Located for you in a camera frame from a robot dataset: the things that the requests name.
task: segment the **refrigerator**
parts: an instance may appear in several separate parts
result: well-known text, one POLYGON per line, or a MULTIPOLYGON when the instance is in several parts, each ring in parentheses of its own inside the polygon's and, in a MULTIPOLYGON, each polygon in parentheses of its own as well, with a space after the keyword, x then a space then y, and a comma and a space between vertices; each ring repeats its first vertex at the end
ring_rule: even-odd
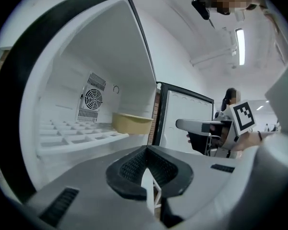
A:
MULTIPOLYGON (((154 145, 195 153, 178 118, 211 120, 213 100, 161 84, 154 145)), ((26 201, 74 167, 146 145, 113 113, 152 118, 154 66, 132 0, 65 0, 15 43, 0 71, 0 168, 26 201)))

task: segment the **fan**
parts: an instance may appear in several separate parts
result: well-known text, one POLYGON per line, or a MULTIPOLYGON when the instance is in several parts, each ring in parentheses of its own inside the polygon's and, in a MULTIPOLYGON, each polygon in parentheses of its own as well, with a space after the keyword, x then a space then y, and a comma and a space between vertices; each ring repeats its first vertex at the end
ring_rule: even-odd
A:
POLYGON ((87 108, 91 110, 99 108, 102 104, 102 95, 100 91, 96 89, 91 89, 88 92, 86 92, 84 102, 87 108))

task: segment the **fluorescent light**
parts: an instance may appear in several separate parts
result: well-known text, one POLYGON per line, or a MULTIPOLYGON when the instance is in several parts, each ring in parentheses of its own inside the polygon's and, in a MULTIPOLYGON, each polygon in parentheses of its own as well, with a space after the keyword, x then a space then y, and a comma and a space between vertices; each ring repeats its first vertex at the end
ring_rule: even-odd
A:
POLYGON ((239 47, 239 65, 242 66, 245 63, 245 41, 244 31, 242 29, 236 30, 238 47, 239 47))

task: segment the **yellow container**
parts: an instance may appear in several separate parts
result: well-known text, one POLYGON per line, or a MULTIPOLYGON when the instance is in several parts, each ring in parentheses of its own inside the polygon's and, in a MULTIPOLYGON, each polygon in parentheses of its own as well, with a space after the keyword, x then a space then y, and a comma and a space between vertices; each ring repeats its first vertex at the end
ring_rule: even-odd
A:
POLYGON ((149 134, 153 119, 129 114, 113 113, 112 125, 117 132, 130 135, 149 134))

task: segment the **white grid rack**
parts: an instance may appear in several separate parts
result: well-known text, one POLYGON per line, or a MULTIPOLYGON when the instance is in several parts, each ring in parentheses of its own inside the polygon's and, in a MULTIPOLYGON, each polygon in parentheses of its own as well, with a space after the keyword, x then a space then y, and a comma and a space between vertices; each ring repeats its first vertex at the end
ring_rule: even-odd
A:
POLYGON ((118 133, 111 124, 42 121, 37 154, 43 156, 84 150, 128 136, 128 134, 118 133))

